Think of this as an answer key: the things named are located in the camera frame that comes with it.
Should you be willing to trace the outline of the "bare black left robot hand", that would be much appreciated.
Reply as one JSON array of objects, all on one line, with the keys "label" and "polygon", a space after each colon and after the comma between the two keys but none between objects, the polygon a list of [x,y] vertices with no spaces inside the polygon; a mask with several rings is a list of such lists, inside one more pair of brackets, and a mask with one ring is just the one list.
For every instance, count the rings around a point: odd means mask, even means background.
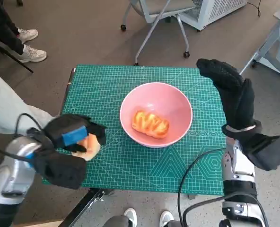
[{"label": "bare black left robot hand", "polygon": [[89,134],[93,134],[100,145],[105,145],[105,129],[105,126],[93,122],[90,117],[66,113],[51,120],[44,127],[44,133],[55,148],[85,153],[86,148],[78,142],[84,140]]}]

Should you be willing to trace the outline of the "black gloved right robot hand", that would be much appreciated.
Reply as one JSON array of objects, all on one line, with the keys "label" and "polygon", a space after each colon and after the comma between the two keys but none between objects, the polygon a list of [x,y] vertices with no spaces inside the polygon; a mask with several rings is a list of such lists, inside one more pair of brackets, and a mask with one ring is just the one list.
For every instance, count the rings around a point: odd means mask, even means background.
[{"label": "black gloved right robot hand", "polygon": [[200,75],[210,78],[218,90],[228,126],[242,130],[255,125],[254,90],[250,79],[244,79],[237,69],[216,59],[200,58],[196,62]]}]

